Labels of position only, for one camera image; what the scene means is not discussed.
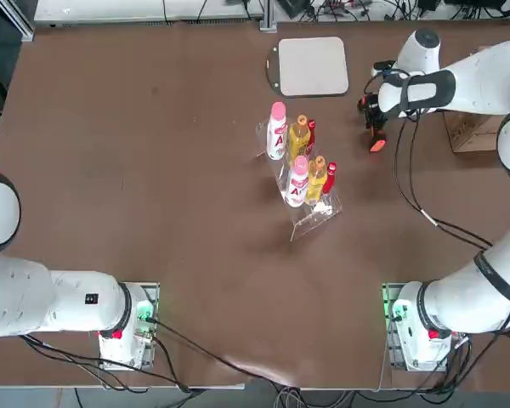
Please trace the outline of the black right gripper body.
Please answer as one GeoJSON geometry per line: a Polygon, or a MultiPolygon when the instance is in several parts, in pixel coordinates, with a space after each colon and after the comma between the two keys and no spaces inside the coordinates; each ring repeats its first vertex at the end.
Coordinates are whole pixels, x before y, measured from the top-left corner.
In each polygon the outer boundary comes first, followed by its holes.
{"type": "Polygon", "coordinates": [[[378,103],[377,96],[366,97],[366,122],[368,124],[384,124],[387,121],[378,103]]]}

